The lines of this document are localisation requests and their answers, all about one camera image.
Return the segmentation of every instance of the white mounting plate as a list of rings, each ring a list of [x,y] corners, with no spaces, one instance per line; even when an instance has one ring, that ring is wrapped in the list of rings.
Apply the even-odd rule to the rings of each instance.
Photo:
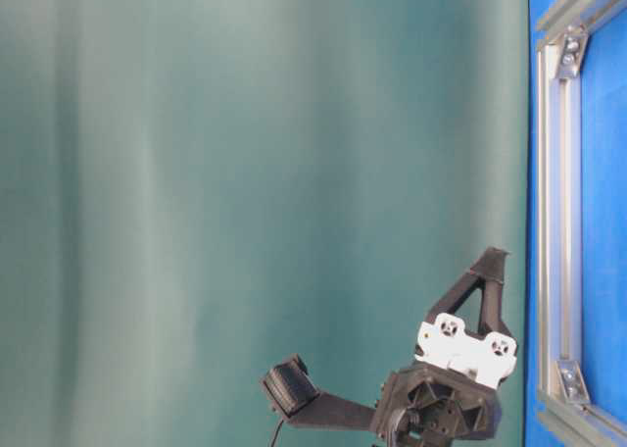
[[[465,322],[448,313],[441,313],[433,324],[422,322],[418,345],[426,362],[440,369],[463,373],[468,378],[497,389],[499,382],[516,367],[516,341],[493,331],[481,339],[465,332]]]

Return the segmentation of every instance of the silver corner bracket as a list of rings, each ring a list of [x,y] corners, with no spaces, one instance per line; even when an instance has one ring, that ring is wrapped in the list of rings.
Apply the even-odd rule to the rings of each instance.
[[[568,27],[557,44],[558,56],[555,59],[553,77],[573,79],[579,75],[586,54],[588,38],[588,31],[582,25],[570,25]]]
[[[586,381],[577,361],[561,359],[555,362],[559,373],[559,386],[564,402],[569,405],[590,405]]]
[[[536,47],[538,106],[538,397],[566,445],[625,446],[627,426],[594,405],[581,371],[581,80],[594,32],[627,0],[557,0]]]

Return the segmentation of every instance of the black 3d-printed part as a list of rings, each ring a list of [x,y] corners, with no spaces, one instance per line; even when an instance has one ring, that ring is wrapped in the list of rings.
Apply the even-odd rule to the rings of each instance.
[[[296,358],[274,366],[265,376],[264,383],[274,401],[288,417],[295,415],[319,395]]]
[[[441,313],[454,315],[468,297],[481,290],[481,313],[477,336],[497,331],[511,336],[501,319],[501,302],[505,278],[507,251],[490,247],[481,258],[468,269],[438,302],[431,307],[425,320],[434,323]]]

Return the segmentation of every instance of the metal frame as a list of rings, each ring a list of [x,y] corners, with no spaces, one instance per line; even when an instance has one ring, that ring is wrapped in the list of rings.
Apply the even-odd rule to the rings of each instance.
[[[538,398],[567,445],[627,446],[581,373],[581,80],[588,38],[627,0],[557,0],[536,29],[538,61]]]

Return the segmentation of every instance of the screw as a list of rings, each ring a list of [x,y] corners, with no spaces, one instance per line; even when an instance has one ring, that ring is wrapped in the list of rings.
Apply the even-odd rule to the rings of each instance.
[[[566,52],[575,53],[579,50],[579,42],[574,38],[569,38],[566,42]]]
[[[575,56],[572,53],[567,53],[561,59],[561,63],[563,65],[572,65],[573,63],[575,63]]]

